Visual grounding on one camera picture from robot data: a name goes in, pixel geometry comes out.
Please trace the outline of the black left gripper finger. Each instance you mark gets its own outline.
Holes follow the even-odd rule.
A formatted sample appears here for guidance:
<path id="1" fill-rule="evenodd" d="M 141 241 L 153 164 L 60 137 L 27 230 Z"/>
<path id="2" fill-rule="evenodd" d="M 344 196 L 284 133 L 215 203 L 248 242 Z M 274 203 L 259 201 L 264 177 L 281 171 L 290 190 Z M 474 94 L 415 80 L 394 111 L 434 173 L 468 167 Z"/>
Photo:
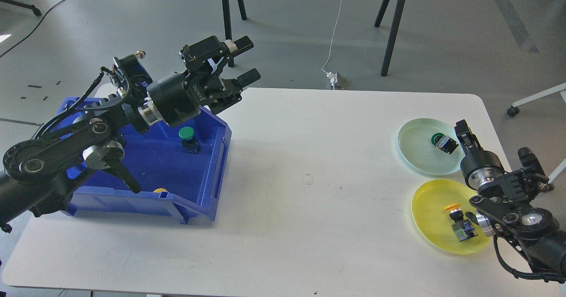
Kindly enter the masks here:
<path id="1" fill-rule="evenodd" d="M 255 68 L 243 73 L 237 78 L 224 79 L 225 94 L 228 96 L 240 95 L 245 88 L 261 79 L 261 74 Z"/>
<path id="2" fill-rule="evenodd" d="M 230 40 L 227 39 L 224 41 L 224 45 L 227 47 L 229 55 L 231 57 L 237 57 L 241 53 L 245 53 L 246 51 L 253 49 L 254 44 L 249 36 L 243 36 L 237 40 Z"/>

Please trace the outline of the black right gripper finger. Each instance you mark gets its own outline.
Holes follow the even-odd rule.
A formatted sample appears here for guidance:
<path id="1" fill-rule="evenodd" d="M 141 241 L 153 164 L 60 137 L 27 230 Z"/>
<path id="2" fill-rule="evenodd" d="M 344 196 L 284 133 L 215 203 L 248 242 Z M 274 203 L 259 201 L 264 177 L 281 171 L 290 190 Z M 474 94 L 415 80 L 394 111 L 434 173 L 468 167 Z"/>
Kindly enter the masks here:
<path id="1" fill-rule="evenodd" d="M 466 120 L 460 120 L 455 124 L 455 135 L 465 155 L 473 150 L 482 150 L 479 140 L 469 128 Z"/>

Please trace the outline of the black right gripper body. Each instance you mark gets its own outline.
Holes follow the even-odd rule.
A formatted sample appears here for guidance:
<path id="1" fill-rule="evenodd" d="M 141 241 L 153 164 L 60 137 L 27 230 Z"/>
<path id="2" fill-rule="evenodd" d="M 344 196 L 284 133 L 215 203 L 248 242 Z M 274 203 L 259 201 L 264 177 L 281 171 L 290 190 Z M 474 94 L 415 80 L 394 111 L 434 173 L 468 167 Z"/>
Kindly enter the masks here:
<path id="1" fill-rule="evenodd" d="M 479 190 L 481 186 L 505 174 L 497 154 L 479 149 L 470 150 L 465 154 L 460 168 L 466 185 L 473 190 Z"/>

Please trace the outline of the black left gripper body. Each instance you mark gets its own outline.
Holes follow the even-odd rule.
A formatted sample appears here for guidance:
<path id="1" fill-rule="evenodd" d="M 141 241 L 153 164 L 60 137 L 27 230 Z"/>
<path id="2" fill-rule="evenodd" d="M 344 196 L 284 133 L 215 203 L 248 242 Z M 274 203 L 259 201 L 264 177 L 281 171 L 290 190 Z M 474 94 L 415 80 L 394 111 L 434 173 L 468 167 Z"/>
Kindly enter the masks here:
<path id="1" fill-rule="evenodd" d="M 185 45 L 179 56 L 186 67 L 185 72 L 172 73 L 147 86 L 147 98 L 138 107 L 138 112 L 148 126 L 159 121 L 178 126 L 198 116 L 203 106 L 212 114 L 218 114 L 241 101 L 242 93 L 236 96 L 225 94 L 221 73 L 234 57 L 216 36 Z"/>

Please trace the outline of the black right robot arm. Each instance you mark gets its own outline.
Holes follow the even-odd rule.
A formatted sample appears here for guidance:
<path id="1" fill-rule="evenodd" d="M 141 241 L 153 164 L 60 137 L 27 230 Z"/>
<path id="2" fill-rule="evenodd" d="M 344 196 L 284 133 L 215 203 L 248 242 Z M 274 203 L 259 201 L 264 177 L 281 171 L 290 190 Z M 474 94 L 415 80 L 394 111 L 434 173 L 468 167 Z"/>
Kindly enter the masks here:
<path id="1" fill-rule="evenodd" d="M 469 202 L 477 225 L 493 237 L 501 266 L 516 278 L 565 283 L 565 231 L 552 213 L 530 203 L 554 186 L 530 148 L 518 150 L 520 169 L 507 172 L 497 154 L 484 150 L 465 120 L 455 125 L 465 154 L 460 168 L 466 185 L 477 194 Z M 528 263 L 531 273 L 510 267 L 501 257 L 497 240 L 505 239 Z"/>

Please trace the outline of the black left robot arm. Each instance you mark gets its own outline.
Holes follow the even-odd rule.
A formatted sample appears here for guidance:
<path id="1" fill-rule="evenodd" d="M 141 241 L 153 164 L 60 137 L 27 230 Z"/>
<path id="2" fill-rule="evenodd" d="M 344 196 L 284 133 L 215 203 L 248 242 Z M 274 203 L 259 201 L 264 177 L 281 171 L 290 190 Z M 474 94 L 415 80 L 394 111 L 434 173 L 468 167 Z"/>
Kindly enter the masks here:
<path id="1" fill-rule="evenodd" d="M 140 64 L 144 51 L 115 58 L 75 103 L 46 122 L 32 139 L 9 148 L 2 158 L 1 230 L 26 211 L 34 216 L 65 210 L 73 193 L 95 172 L 119 178 L 134 194 L 142 187 L 124 166 L 120 129 L 132 125 L 146 133 L 157 122 L 178 126 L 200 114 L 212 114 L 242 99 L 260 79 L 256 69 L 223 79 L 226 64 L 253 48 L 247 36 L 221 42 L 210 36 L 179 53 L 186 70 L 154 81 Z"/>

